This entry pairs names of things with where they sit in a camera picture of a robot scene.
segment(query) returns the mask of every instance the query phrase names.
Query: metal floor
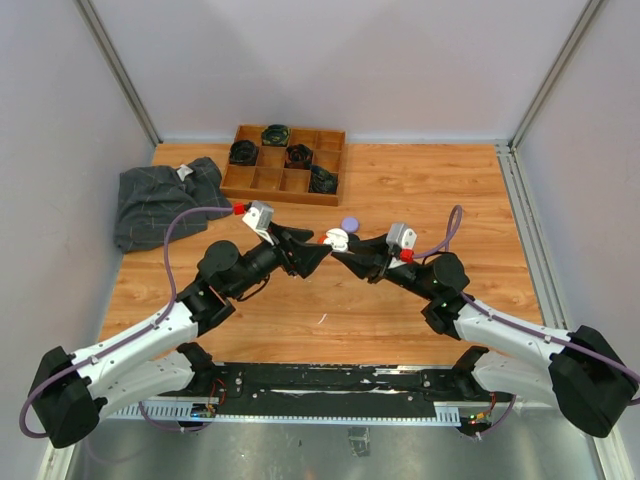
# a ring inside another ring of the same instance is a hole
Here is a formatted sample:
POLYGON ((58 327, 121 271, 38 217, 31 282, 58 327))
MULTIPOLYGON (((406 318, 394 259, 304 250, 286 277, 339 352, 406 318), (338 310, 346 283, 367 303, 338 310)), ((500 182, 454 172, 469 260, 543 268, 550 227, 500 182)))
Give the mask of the metal floor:
POLYGON ((213 424, 160 431, 135 420, 105 421, 83 442, 67 480, 603 479, 592 440, 549 409, 513 412, 482 442, 451 427, 371 427, 369 456, 352 451, 349 427, 213 424))

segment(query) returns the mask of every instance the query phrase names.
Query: gray cloth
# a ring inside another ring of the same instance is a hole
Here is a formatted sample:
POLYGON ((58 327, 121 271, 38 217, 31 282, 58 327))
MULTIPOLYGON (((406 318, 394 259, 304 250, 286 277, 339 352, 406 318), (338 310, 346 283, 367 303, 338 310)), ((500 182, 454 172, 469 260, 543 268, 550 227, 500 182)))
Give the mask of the gray cloth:
MULTIPOLYGON (((169 224, 185 210, 231 207, 220 191, 220 170, 209 157, 198 158, 188 167, 193 173, 184 181, 167 166, 132 168, 120 174, 114 242, 122 252, 162 245, 169 224)), ((188 215, 176 225, 171 240, 202 232, 207 229, 207 220, 227 215, 228 212, 188 215)))

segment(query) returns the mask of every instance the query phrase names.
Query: wooden tray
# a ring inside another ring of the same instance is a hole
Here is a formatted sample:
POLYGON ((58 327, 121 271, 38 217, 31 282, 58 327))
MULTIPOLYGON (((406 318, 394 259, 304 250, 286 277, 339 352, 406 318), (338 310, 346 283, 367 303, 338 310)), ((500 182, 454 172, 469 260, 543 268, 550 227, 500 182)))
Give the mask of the wooden tray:
POLYGON ((308 205, 338 206, 345 182, 345 132, 291 127, 289 143, 283 147, 262 146, 262 132, 266 125, 240 125, 234 142, 251 140, 258 148, 255 167, 227 164, 222 179, 222 193, 230 198, 271 200, 308 205), (314 165, 338 175, 335 194, 310 193, 309 170, 284 168, 288 145, 302 143, 313 150, 314 165))

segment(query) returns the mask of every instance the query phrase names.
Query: black mount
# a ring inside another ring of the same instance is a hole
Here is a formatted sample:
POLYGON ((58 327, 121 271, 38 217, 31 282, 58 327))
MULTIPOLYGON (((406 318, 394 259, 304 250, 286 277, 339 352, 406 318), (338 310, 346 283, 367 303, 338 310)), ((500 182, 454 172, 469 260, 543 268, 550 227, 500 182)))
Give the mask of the black mount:
POLYGON ((436 333, 460 340, 453 322, 465 305, 460 293, 469 285, 460 259, 453 253, 442 252, 424 265, 412 261, 389 268, 399 253, 399 248, 389 247, 386 235, 382 235, 349 242, 349 252, 332 255, 358 278, 369 283, 386 279, 429 300, 429 305, 422 310, 427 324, 436 333))
MULTIPOLYGON (((436 333, 460 340, 455 320, 467 304, 460 294, 469 284, 469 278, 458 257, 439 252, 424 265, 411 261, 389 268, 399 253, 399 248, 390 248, 386 235, 382 235, 349 242, 349 252, 334 252, 333 256, 369 283, 384 278, 429 300, 429 305, 421 312, 427 324, 436 333)), ((581 326, 569 336, 572 343, 622 363, 597 330, 581 326)), ((456 388, 465 398, 482 393, 471 372, 486 352, 488 349, 484 347, 470 348, 453 369, 456 388)), ((619 370, 569 347, 552 355, 550 360, 549 374, 560 411, 583 432, 606 437, 638 391, 638 383, 619 370)))
MULTIPOLYGON (((198 263, 195 280, 176 298, 189 309, 191 320, 198 324, 198 336, 220 325, 235 311, 228 298, 238 299, 249 288, 268 279, 278 267, 289 275, 306 278, 331 252, 329 245, 304 243, 313 236, 311 230, 270 223, 268 232, 273 245, 262 240, 244 255, 240 255, 237 247, 228 241, 216 242, 207 249, 205 257, 198 263)), ((212 375, 219 375, 212 366, 211 357, 197 344, 182 345, 178 351, 187 356, 195 373, 188 390, 198 390, 203 384, 210 384, 212 375)), ((73 356, 62 347, 47 352, 42 357, 30 392, 70 367, 72 360, 73 356)), ((80 378, 77 372, 70 373, 46 388, 33 402, 33 408, 54 447, 67 447, 81 440, 100 421, 100 410, 106 399, 93 399, 87 389, 89 382, 88 378, 80 378)))

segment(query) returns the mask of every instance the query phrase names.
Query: red clip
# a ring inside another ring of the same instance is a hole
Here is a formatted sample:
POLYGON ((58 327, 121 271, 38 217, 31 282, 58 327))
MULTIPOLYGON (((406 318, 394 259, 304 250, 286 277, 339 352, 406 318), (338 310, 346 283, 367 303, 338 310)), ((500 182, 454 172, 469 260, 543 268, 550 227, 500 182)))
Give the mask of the red clip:
POLYGON ((400 255, 398 255, 398 258, 405 263, 413 262, 413 250, 405 248, 400 252, 400 255))
POLYGON ((244 208, 244 205, 241 203, 236 203, 233 206, 233 213, 236 215, 242 215, 243 213, 246 213, 246 208, 244 208))

